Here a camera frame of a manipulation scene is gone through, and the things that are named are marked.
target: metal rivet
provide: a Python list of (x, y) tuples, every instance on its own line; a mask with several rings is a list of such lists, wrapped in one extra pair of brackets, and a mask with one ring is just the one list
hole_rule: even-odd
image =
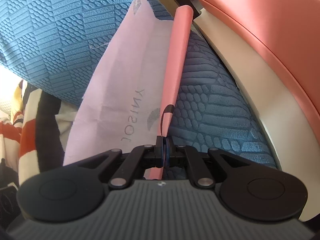
[(208, 186), (211, 186), (213, 184), (213, 179), (201, 178), (201, 179), (198, 180), (198, 184), (200, 186), (208, 187)]
[(123, 178), (114, 178), (111, 180), (111, 185), (116, 187), (121, 187), (127, 183), (127, 181)]

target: pink curved panel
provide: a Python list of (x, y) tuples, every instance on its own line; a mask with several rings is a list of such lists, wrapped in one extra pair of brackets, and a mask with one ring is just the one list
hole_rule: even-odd
[(291, 91), (320, 143), (320, 0), (200, 0)]

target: round black pad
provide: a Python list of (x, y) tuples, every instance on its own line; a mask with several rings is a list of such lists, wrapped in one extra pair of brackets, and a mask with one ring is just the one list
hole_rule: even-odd
[(24, 182), (17, 200), (25, 217), (67, 222), (94, 211), (104, 197), (103, 186), (90, 169), (63, 167)]
[(275, 179), (255, 179), (248, 184), (251, 195), (260, 199), (276, 199), (282, 196), (285, 189), (281, 182)]
[(233, 212), (256, 221), (298, 217), (308, 192), (296, 177), (260, 165), (233, 169), (220, 187), (220, 197)]

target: black strap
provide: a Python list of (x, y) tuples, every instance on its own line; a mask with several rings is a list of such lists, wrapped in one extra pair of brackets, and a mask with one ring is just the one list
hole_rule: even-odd
[(161, 132), (161, 136), (162, 136), (162, 123), (163, 123), (163, 116), (165, 113), (172, 113), (173, 114), (174, 111), (174, 105), (167, 105), (162, 113), (161, 116), (161, 122), (160, 122), (160, 132)]

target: grey ribbed surface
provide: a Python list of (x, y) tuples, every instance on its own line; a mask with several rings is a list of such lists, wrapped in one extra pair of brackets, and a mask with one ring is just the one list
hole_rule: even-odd
[(136, 181), (112, 191), (89, 216), (66, 224), (25, 222), (12, 233), (17, 240), (307, 240), (314, 235), (297, 220), (261, 225), (229, 213), (212, 191), (188, 180)]

